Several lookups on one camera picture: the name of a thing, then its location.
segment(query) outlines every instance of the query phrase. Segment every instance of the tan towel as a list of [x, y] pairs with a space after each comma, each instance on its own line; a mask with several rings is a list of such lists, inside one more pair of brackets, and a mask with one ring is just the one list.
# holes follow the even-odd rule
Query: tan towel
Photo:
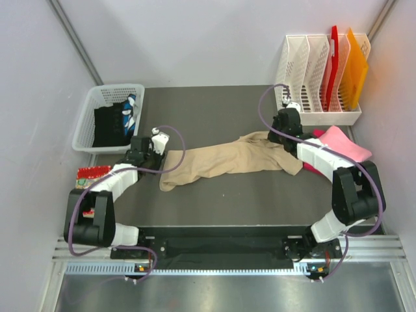
[[[232, 143], [187, 150], [182, 165], [161, 176], [161, 190], [168, 192], [177, 185], [222, 174], [282, 169], [291, 175], [297, 174], [302, 169], [302, 162], [287, 153], [282, 145], [267, 140], [267, 133], [254, 132]], [[164, 169], [175, 166], [181, 156], [182, 151], [169, 151]]]

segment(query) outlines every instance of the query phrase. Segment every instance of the white wall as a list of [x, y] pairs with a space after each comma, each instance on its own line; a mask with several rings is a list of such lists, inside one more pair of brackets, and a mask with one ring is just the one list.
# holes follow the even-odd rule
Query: white wall
[[416, 276], [416, 2], [399, 0], [369, 57], [357, 141], [373, 152], [387, 202], [385, 223], [400, 235]]
[[0, 1], [0, 311], [34, 311], [68, 192], [92, 80], [45, 0]]
[[106, 83], [274, 82], [286, 34], [365, 33], [384, 0], [61, 0]]

